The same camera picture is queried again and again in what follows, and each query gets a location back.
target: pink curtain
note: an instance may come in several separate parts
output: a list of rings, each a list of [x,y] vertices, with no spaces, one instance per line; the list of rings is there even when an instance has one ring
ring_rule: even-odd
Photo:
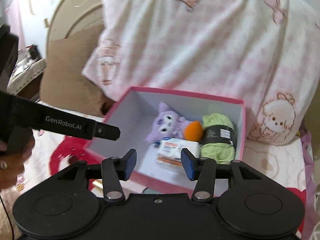
[[[18,0],[11,0],[9,6],[5,10],[8,25],[10,25],[10,32],[19,37],[19,49],[26,50],[26,42],[24,39],[22,20],[19,9]]]

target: wire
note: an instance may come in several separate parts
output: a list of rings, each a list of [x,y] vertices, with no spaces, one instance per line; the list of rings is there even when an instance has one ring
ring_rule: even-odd
[[[6,209],[5,206],[4,206],[4,203],[3,203],[3,200],[2,200],[1,194],[0,194],[0,200],[1,200],[1,203],[2,203],[2,205],[3,205],[4,211],[5,211],[5,213],[7,214],[7,218],[8,218],[8,220],[9,220],[10,227],[11,227],[12,240],[14,240],[13,226],[12,226],[12,223],[11,223],[11,220],[10,220],[10,217],[9,217],[9,214],[8,214],[8,212],[7,212],[7,209]]]

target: human hand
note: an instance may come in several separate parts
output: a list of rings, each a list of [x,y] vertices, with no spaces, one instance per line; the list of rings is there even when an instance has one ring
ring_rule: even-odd
[[[32,136],[21,153],[0,157],[0,190],[17,183],[17,176],[24,172],[23,163],[31,156],[34,146],[35,139]],[[0,151],[6,150],[6,143],[0,140]]]

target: brown cushion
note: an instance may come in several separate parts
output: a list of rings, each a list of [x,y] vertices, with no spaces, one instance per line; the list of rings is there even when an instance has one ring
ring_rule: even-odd
[[[40,88],[42,101],[84,114],[105,114],[113,101],[81,75],[84,65],[97,47],[103,28],[103,25],[97,25],[67,39],[49,42],[47,67]]]

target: orange egg-shaped object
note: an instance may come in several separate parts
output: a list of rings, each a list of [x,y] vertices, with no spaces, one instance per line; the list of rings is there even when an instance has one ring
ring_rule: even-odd
[[[184,130],[184,138],[187,141],[200,142],[202,134],[203,129],[199,121],[190,123]]]

